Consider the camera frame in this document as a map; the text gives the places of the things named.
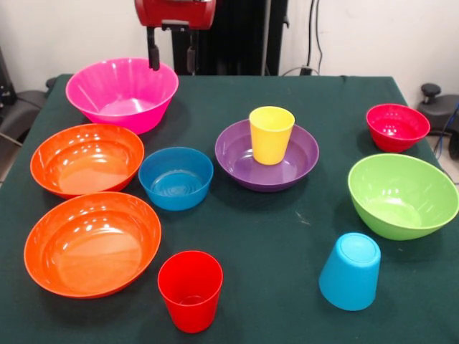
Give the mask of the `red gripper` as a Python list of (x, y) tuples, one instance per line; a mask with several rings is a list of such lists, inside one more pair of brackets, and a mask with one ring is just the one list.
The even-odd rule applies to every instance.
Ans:
[[(149, 67), (160, 68), (158, 46), (154, 30), (157, 27), (184, 25), (190, 29), (209, 29), (214, 19), (216, 1), (134, 1), (140, 23), (146, 27)], [(189, 33), (189, 48), (186, 52), (188, 73), (196, 73), (197, 33)]]

